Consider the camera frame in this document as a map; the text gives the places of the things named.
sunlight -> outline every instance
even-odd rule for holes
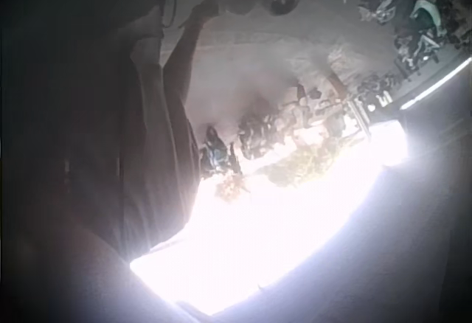
[[[214,180],[202,182],[184,240],[135,260],[132,270],[163,299],[209,316],[244,301],[296,268],[348,221],[381,171],[372,152],[377,145],[363,141],[345,150],[322,180],[296,189],[249,177],[250,193],[232,204],[214,196]]]

